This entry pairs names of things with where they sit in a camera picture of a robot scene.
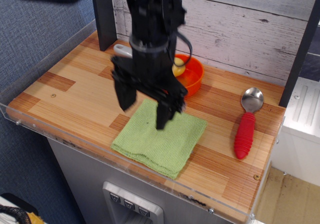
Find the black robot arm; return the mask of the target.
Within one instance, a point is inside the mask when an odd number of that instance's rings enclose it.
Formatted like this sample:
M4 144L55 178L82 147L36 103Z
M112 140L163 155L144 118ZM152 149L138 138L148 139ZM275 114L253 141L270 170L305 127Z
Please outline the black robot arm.
M131 14L129 44L132 57L113 56L112 77L118 102L127 110L137 92L157 100L156 129L165 128L185 107L187 89L176 79L172 66L178 27L185 23L182 0L126 0Z

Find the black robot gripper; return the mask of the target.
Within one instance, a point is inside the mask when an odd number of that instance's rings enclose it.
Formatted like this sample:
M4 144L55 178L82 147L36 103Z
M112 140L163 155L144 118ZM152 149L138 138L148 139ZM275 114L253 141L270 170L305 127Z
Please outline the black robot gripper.
M137 92L142 92L158 102L156 129L163 130L176 112L184 110L188 93L173 75L170 56L166 52L138 52L131 47L113 50L112 77L120 108L126 111L135 103Z

